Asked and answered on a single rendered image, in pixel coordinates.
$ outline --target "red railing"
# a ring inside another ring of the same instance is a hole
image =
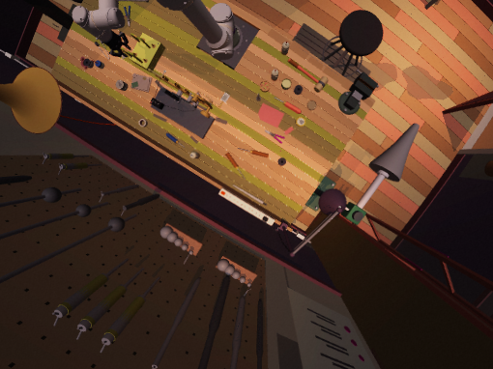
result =
[[[397,259],[399,262],[401,262],[403,265],[405,265],[409,270],[411,270],[411,272],[415,275],[415,277],[417,279],[419,279],[423,284],[425,284],[428,288],[430,288],[430,290],[432,290],[437,295],[439,295],[443,300],[448,302],[455,310],[457,310],[459,313],[461,313],[471,323],[473,323],[475,326],[477,326],[484,333],[486,333],[490,338],[493,339],[493,319],[491,319],[490,317],[488,317],[486,314],[484,314],[482,311],[479,310],[479,307],[486,301],[487,298],[489,298],[489,296],[493,292],[493,282],[492,281],[482,277],[481,275],[473,272],[472,270],[469,270],[466,267],[460,265],[459,263],[449,259],[448,256],[442,254],[441,252],[439,252],[439,251],[425,245],[424,243],[419,242],[418,240],[415,240],[412,237],[398,231],[397,229],[393,228],[392,226],[383,222],[382,220],[377,219],[376,217],[369,215],[369,214],[367,214],[366,217],[368,218],[370,226],[371,226],[373,232],[375,233],[375,237],[376,237],[377,241],[375,241],[365,231],[360,229],[360,227],[355,226],[354,228],[356,230],[358,230],[368,240],[371,240],[375,245],[380,246],[381,249],[390,253],[395,259]],[[448,281],[448,285],[444,285],[442,282],[440,282],[439,280],[437,280],[436,278],[431,276],[429,273],[422,270],[422,268],[420,268],[419,266],[416,266],[413,262],[408,260],[404,255],[400,254],[394,248],[390,247],[388,244],[386,244],[384,241],[382,241],[378,236],[378,233],[375,229],[375,225],[373,224],[373,222],[387,228],[388,230],[397,234],[403,240],[409,241],[410,243],[412,243],[416,247],[418,247],[421,250],[427,252],[428,254],[434,256],[436,259],[440,260],[442,262],[442,269],[443,269],[445,277]],[[474,306],[472,303],[470,303],[469,301],[467,301],[463,297],[459,296],[455,292],[455,289],[453,288],[453,283],[452,283],[452,280],[450,277],[449,266],[453,267],[455,270],[468,276],[469,278],[473,279],[474,281],[476,281],[477,283],[479,283],[480,285],[482,285],[486,288],[486,291],[482,294],[481,297],[479,297],[478,303],[476,303],[476,306]]]

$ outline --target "pink scissors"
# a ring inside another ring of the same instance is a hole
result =
[[[279,136],[278,134],[275,134],[275,133],[272,133],[270,132],[269,130],[265,130],[268,134],[270,134],[273,138],[275,138],[280,144],[282,143],[281,140],[278,139],[278,137],[280,138],[284,138],[283,136]]]

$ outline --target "gray cone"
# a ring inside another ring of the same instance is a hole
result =
[[[376,173],[383,170],[389,173],[389,180],[399,182],[418,129],[420,129],[419,124],[412,124],[392,146],[371,161],[369,167]]]

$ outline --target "row of white balls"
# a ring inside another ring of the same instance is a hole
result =
[[[235,270],[235,267],[229,264],[229,262],[226,259],[219,260],[217,262],[217,268],[220,271],[224,272],[226,275],[231,275],[233,279],[240,279],[240,283],[245,283],[247,281],[245,276],[241,275],[239,270]],[[248,280],[248,283],[246,285],[250,288],[251,281]]]
[[[187,251],[189,249],[189,243],[183,242],[183,239],[178,237],[176,232],[173,232],[173,228],[169,226],[162,227],[160,229],[160,236],[171,243],[174,243],[177,247],[182,247],[182,250]]]

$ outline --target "red wire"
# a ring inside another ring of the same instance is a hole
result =
[[[72,118],[72,117],[66,117],[65,115],[61,115],[60,118],[67,118],[67,119],[73,119],[75,121],[80,121],[80,122],[85,122],[85,123],[92,123],[93,125],[115,126],[112,123],[96,123],[96,122],[83,121],[81,119],[76,119],[76,118]]]

